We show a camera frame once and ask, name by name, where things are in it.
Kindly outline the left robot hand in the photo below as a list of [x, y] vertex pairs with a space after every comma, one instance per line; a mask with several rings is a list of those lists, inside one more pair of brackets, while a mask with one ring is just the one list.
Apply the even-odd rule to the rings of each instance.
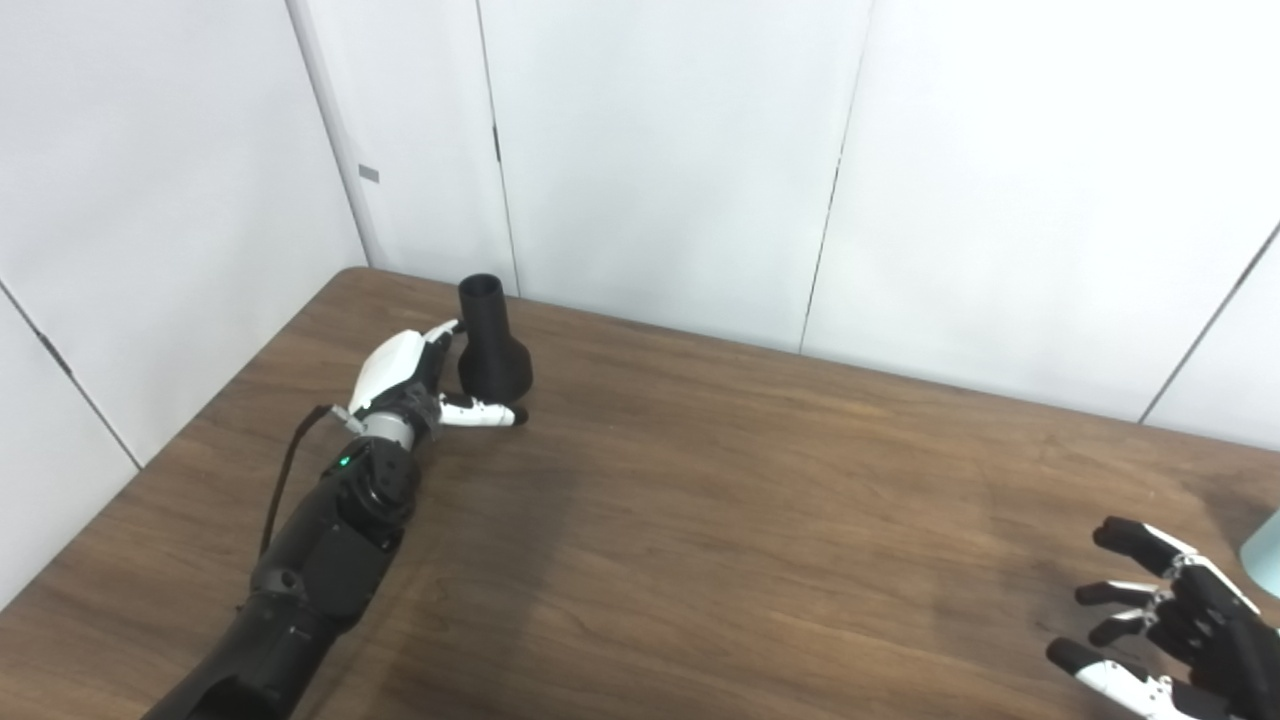
[[426, 332], [402, 331], [364, 361], [346, 409], [346, 424], [358, 437], [389, 439], [412, 450], [439, 439], [447, 427], [521, 427], [522, 407], [481, 401], [440, 388], [452, 340], [466, 332], [451, 319]]

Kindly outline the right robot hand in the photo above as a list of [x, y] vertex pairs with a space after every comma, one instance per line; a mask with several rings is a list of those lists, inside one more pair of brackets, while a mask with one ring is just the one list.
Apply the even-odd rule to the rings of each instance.
[[[1096, 546], [1129, 557], [1156, 584], [1080, 585], [1080, 606], [1120, 605], [1085, 643], [1059, 637], [1046, 659], [1075, 682], [1140, 719], [1276, 719], [1277, 628], [1198, 548], [1143, 521], [1107, 516]], [[1128, 637], [1148, 641], [1187, 667], [1187, 679], [1106, 656]]]

